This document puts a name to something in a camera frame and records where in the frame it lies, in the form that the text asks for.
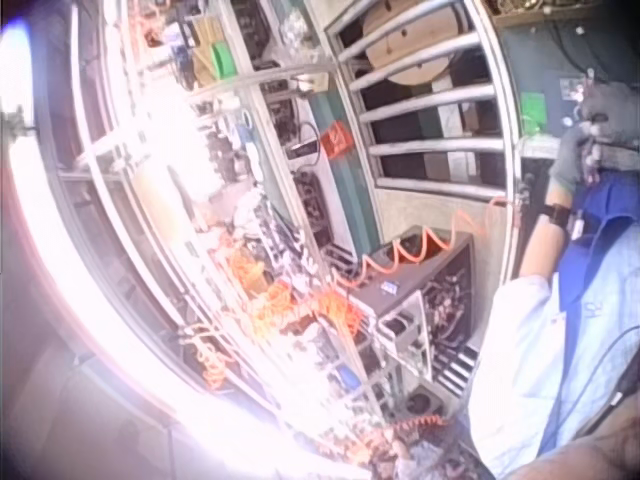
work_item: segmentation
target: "wall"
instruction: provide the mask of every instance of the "wall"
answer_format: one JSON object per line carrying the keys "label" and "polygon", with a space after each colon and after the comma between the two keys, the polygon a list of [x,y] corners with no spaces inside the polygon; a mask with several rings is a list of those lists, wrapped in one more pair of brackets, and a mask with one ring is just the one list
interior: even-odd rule
{"label": "wall", "polygon": [[[380,221],[385,241],[400,235],[413,225],[449,229],[451,217],[458,210],[466,212],[473,221],[484,228],[486,204],[470,200],[447,198],[426,193],[402,192],[376,189],[380,209]],[[472,344],[478,345],[484,334],[502,266],[506,215],[502,208],[492,207],[487,235],[474,233],[474,259],[476,265],[476,324],[477,331]],[[471,231],[470,227],[456,220],[460,230]]]}
{"label": "wall", "polygon": [[321,28],[325,29],[353,0],[305,0]]}

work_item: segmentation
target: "wire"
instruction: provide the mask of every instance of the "wire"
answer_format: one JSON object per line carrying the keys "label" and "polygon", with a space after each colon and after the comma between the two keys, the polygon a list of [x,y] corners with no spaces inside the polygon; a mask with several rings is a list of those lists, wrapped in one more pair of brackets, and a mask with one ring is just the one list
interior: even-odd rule
{"label": "wire", "polygon": [[576,409],[576,407],[578,406],[578,403],[580,403],[580,400],[582,399],[583,395],[585,394],[585,392],[587,391],[587,388],[589,387],[589,385],[591,384],[591,381],[593,380],[593,377],[595,376],[596,372],[598,371],[598,369],[600,368],[600,366],[602,365],[602,362],[604,362],[604,359],[607,357],[607,355],[611,352],[611,350],[613,350],[613,347],[615,347],[618,342],[620,340],[622,340],[626,335],[628,335],[629,333],[633,332],[634,330],[638,330],[640,329],[640,325],[635,325],[633,327],[629,327],[626,330],[624,330],[620,335],[617,336],[617,338],[611,342],[611,344],[607,347],[607,349],[605,350],[605,352],[602,354],[602,356],[600,357],[600,359],[598,360],[598,363],[596,363],[596,366],[593,368],[593,371],[591,372],[591,374],[589,375],[589,378],[587,379],[584,387],[582,388],[582,390],[580,391],[580,394],[578,395],[578,397],[575,399],[575,401],[573,402],[573,404],[571,405],[571,408],[569,409],[569,411],[566,413],[566,415],[563,417],[563,419],[560,421],[558,427],[556,428],[556,431],[554,432],[553,435],[550,435],[547,438],[547,442],[545,442],[543,445],[541,445],[540,450],[544,450],[547,446],[548,446],[548,442],[549,440],[556,438],[556,435],[558,434],[558,432],[560,431],[560,429],[562,428],[562,426],[565,424],[565,422],[567,421],[567,419],[571,416],[571,414],[573,413],[573,411]]}
{"label": "wire", "polygon": [[[304,127],[305,125],[307,125],[309,128],[313,130],[313,133],[315,134],[315,137],[316,137],[316,145],[317,145],[318,151],[316,152],[316,158],[314,159],[313,162],[300,165],[298,168],[294,170],[294,173],[298,173],[303,168],[313,168],[316,165],[318,165],[318,163],[320,162],[320,154],[322,153],[322,147],[320,145],[320,132],[318,131],[318,129],[313,123],[308,122],[306,120],[298,122],[298,132],[302,132],[302,127]],[[300,138],[300,143],[302,143],[302,135],[299,135],[299,138]]]}
{"label": "wire", "polygon": [[[489,202],[489,206],[492,207],[497,203],[508,203],[507,199],[504,197],[494,197]],[[423,227],[422,229],[422,249],[420,254],[416,257],[407,252],[402,246],[400,239],[396,238],[393,242],[391,242],[391,248],[393,249],[393,264],[390,267],[383,267],[378,265],[373,259],[368,255],[362,255],[362,271],[360,275],[355,280],[348,280],[340,276],[340,274],[333,270],[333,275],[335,281],[339,284],[347,288],[357,288],[362,282],[367,279],[367,266],[373,268],[379,273],[383,275],[391,275],[394,273],[398,267],[400,266],[400,255],[402,255],[405,259],[409,260],[412,263],[421,263],[427,256],[428,252],[428,243],[429,238],[431,238],[436,244],[445,251],[451,250],[453,246],[456,244],[456,219],[461,218],[467,223],[472,230],[474,230],[478,235],[486,236],[489,229],[489,218],[488,213],[491,210],[489,208],[485,211],[484,218],[484,228],[478,227],[475,222],[471,219],[468,213],[463,210],[456,210],[451,217],[451,238],[449,239],[449,243],[442,240],[431,228]]]}

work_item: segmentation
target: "orange coiled air hose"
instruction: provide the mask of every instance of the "orange coiled air hose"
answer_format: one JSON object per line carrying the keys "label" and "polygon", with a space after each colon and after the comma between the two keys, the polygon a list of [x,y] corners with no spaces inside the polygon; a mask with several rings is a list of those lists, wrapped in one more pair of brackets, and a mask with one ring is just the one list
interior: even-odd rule
{"label": "orange coiled air hose", "polygon": [[[490,202],[489,202],[489,206],[494,206],[497,203],[507,203],[507,200],[504,197],[495,197],[493,198]],[[363,255],[362,256],[362,271],[360,272],[360,275],[358,276],[358,278],[356,278],[355,280],[348,280],[343,278],[342,276],[340,276],[340,274],[338,274],[337,272],[334,272],[334,278],[336,280],[337,283],[347,287],[347,288],[357,288],[362,282],[364,282],[367,279],[367,267],[371,267],[374,270],[385,274],[385,275],[389,275],[393,272],[395,272],[398,267],[400,266],[400,255],[402,255],[404,258],[406,258],[407,260],[409,260],[410,262],[413,263],[420,263],[422,262],[426,256],[427,256],[427,252],[428,252],[428,245],[429,245],[429,239],[432,239],[440,248],[442,248],[443,250],[451,250],[451,248],[453,247],[453,245],[455,245],[456,243],[456,232],[457,232],[457,226],[456,226],[456,219],[457,218],[461,218],[462,220],[464,220],[465,223],[467,223],[470,227],[471,230],[474,233],[477,233],[480,236],[486,236],[487,235],[487,231],[488,231],[488,226],[489,226],[489,220],[488,220],[488,213],[491,210],[489,208],[486,209],[485,211],[485,219],[484,219],[484,227],[478,227],[476,225],[476,223],[471,219],[471,217],[469,216],[468,213],[464,212],[463,210],[456,210],[455,213],[453,214],[453,216],[451,217],[451,238],[449,240],[449,242],[447,243],[446,241],[442,240],[440,237],[438,237],[438,235],[431,230],[429,227],[423,227],[422,229],[422,248],[420,250],[420,254],[418,256],[413,256],[411,255],[409,252],[407,252],[404,247],[402,246],[402,244],[400,243],[400,239],[396,238],[395,240],[393,240],[392,242],[392,248],[393,248],[393,263],[391,264],[390,267],[385,268],[385,267],[381,267],[380,265],[378,265],[376,262],[373,261],[373,259],[368,256],[368,255]]]}

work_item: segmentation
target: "black watch strap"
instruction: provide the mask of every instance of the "black watch strap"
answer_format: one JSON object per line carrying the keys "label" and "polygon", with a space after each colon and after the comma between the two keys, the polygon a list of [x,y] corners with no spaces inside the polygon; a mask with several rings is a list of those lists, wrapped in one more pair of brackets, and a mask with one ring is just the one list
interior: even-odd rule
{"label": "black watch strap", "polygon": [[549,221],[560,228],[566,229],[569,225],[571,210],[567,207],[558,204],[544,205],[540,213],[549,217]]}

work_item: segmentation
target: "metal rail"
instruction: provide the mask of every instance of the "metal rail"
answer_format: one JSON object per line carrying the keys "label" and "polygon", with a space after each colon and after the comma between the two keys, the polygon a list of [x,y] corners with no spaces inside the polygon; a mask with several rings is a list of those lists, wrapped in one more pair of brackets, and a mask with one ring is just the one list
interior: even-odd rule
{"label": "metal rail", "polygon": [[[338,34],[349,24],[356,21],[364,13],[367,12],[376,2],[369,0],[360,0],[354,2],[348,7],[343,14],[335,20],[326,29],[329,41],[334,46],[336,57],[341,62],[338,69],[339,75],[349,79],[348,60],[366,50],[370,45],[389,35],[391,32],[402,28],[415,21],[416,19],[426,16],[439,8],[447,5],[453,5],[454,0],[431,0],[423,1],[418,5],[411,7],[409,10],[402,12],[396,17],[389,20],[386,24],[377,28],[374,32],[365,36],[353,45],[340,51],[341,43]],[[484,190],[476,190],[475,186],[463,188],[459,184],[440,183],[440,182],[423,182],[414,183],[406,179],[389,179],[382,176],[379,165],[376,166],[377,159],[371,156],[393,155],[406,152],[423,152],[423,151],[490,151],[502,152],[505,159],[506,184],[502,193],[507,199],[506,206],[506,231],[504,254],[502,258],[502,268],[500,273],[500,282],[504,283],[512,275],[513,257],[517,248],[518,229],[514,224],[514,212],[519,202],[516,196],[516,186],[521,181],[522,172],[518,156],[514,153],[514,148],[519,140],[519,123],[517,109],[515,104],[515,96],[511,85],[509,72],[506,66],[504,55],[500,47],[497,35],[489,18],[486,7],[481,0],[460,0],[464,6],[464,10],[473,24],[474,31],[462,34],[456,38],[445,40],[436,45],[432,45],[421,51],[412,53],[404,58],[374,70],[356,80],[349,85],[351,95],[346,95],[351,102],[361,107],[358,128],[363,129],[361,133],[362,141],[368,147],[369,159],[371,165],[369,169],[365,169],[367,175],[371,172],[372,178],[375,178],[375,184],[378,188],[407,188],[416,191],[430,191],[432,193],[447,194],[448,192],[459,192],[460,195],[470,196],[471,198],[485,199],[492,191],[491,187],[482,187]],[[458,50],[467,48],[481,47],[487,61],[487,66],[491,76],[490,84],[473,85],[468,87],[459,87],[431,95],[423,95],[421,97],[412,98],[391,105],[365,112],[362,108],[362,102],[358,100],[358,96],[354,95],[363,88],[369,87],[381,80],[389,78],[396,73],[411,68],[420,63],[432,60],[434,58],[449,55]],[[463,139],[463,138],[445,138],[442,140],[424,140],[415,142],[404,142],[396,144],[375,145],[372,135],[366,134],[368,124],[378,120],[393,118],[409,112],[414,112],[424,108],[441,107],[444,105],[454,105],[462,102],[471,102],[478,100],[486,100],[494,98],[498,107],[499,121],[502,130],[502,138],[499,139]]]}
{"label": "metal rail", "polygon": [[501,188],[486,187],[484,185],[469,185],[465,183],[414,180],[411,178],[378,178],[376,180],[376,187],[466,197],[484,202],[489,202],[495,197],[504,197],[505,195],[504,189]]}
{"label": "metal rail", "polygon": [[368,73],[349,85],[352,92],[357,92],[363,88],[385,80],[396,73],[415,67],[421,63],[428,62],[436,58],[455,53],[459,50],[465,50],[480,45],[480,37],[477,32],[465,33],[457,37],[445,40],[430,47],[418,50],[411,55],[402,57],[389,65]]}
{"label": "metal rail", "polygon": [[325,61],[318,63],[305,63],[302,65],[297,64],[285,67],[269,68],[266,70],[259,70],[257,72],[251,71],[237,77],[230,78],[228,80],[222,80],[220,82],[214,83],[213,85],[189,94],[187,98],[190,102],[202,102],[205,100],[210,100],[214,95],[259,85],[264,82],[272,82],[274,80],[289,80],[303,74],[331,72],[335,69],[335,63]]}
{"label": "metal rail", "polygon": [[384,107],[376,108],[374,110],[369,110],[368,112],[360,115],[360,121],[362,123],[371,123],[377,122],[378,120],[404,115],[405,113],[415,112],[424,108],[489,100],[495,97],[495,93],[496,90],[491,83],[452,88],[451,90],[421,95],[419,97],[392,103],[391,105],[385,105]]}
{"label": "metal rail", "polygon": [[393,17],[391,20],[382,24],[367,36],[362,37],[353,45],[346,48],[342,53],[340,53],[340,55],[338,55],[338,60],[340,62],[346,62],[359,53],[364,52],[378,40],[386,37],[396,30],[399,30],[402,27],[415,22],[419,18],[433,13],[436,10],[440,10],[441,8],[451,5],[456,1],[457,0],[430,0],[428,2],[418,3],[415,7],[411,7],[408,10],[402,12],[400,15]]}
{"label": "metal rail", "polygon": [[375,156],[400,155],[422,152],[503,152],[504,141],[495,137],[439,138],[437,140],[414,140],[411,142],[382,143],[369,147]]}

